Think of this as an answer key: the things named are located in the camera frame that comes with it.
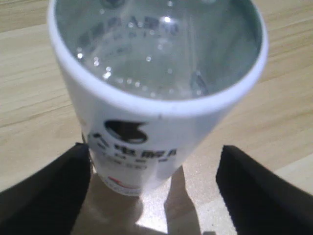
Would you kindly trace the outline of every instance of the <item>cup rim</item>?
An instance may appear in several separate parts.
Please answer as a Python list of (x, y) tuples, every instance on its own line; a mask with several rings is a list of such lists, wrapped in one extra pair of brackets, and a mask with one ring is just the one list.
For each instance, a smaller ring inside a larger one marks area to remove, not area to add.
[(187, 100), (157, 100), (137, 96), (115, 88), (90, 73), (72, 56), (61, 38), (55, 19), (56, 0), (50, 0), (49, 2), (47, 24), (51, 44), (60, 66), (73, 80), (98, 99), (141, 116), (190, 118), (214, 113), (238, 102), (251, 90), (261, 76), (268, 56), (268, 33), (258, 7), (253, 1), (249, 1), (255, 9), (262, 33), (259, 54), (252, 67), (241, 79), (228, 88), (214, 94)]

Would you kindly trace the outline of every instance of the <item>black logo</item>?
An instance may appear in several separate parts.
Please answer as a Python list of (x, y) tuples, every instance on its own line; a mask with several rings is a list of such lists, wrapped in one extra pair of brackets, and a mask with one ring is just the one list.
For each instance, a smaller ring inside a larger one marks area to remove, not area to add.
[(147, 135), (138, 130), (139, 126), (145, 124), (144, 122), (130, 122), (109, 120), (104, 123), (106, 130), (118, 140), (126, 143), (144, 143), (147, 141)]

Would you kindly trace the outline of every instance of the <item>white plastic cup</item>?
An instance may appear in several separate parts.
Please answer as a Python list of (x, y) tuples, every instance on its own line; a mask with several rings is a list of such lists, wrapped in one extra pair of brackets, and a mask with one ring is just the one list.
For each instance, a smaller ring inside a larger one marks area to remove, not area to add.
[(75, 108), (90, 155), (104, 183), (114, 191), (139, 196), (160, 186), (258, 81), (268, 53), (264, 20), (262, 41), (251, 70), (216, 94), (168, 101), (139, 97), (100, 81), (69, 52), (48, 9), (52, 46)]

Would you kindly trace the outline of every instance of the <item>wood grain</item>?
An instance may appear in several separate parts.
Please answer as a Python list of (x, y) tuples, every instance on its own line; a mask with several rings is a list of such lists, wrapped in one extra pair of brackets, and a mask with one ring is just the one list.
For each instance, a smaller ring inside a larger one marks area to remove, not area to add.
[[(169, 182), (136, 202), (144, 207), (137, 222), (126, 219), (118, 227), (129, 208), (121, 204), (114, 220), (112, 214), (105, 215), (108, 204), (103, 195), (107, 192), (94, 175), (74, 235), (103, 234), (108, 226), (115, 234), (160, 234), (174, 228), (186, 232), (181, 234), (196, 229), (236, 234), (215, 182), (224, 144), (238, 146), (313, 194), (313, 1), (255, 2), (268, 26), (268, 64), (257, 86), (185, 162), (186, 182), (177, 185), (186, 185), (186, 191), (178, 187), (173, 195), (181, 202), (170, 206), (171, 221), (166, 221), (164, 212)], [(46, 0), (0, 1), (0, 191), (80, 140), (79, 125), (49, 45), (46, 6)], [(184, 206), (189, 200), (196, 214)], [(184, 227), (188, 221), (194, 225)]]

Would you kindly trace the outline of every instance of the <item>water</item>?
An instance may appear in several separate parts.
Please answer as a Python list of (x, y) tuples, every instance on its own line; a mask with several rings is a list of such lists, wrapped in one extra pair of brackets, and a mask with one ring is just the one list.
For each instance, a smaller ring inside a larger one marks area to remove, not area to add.
[(217, 93), (252, 67), (261, 30), (242, 0), (60, 0), (58, 28), (98, 79), (152, 99)]

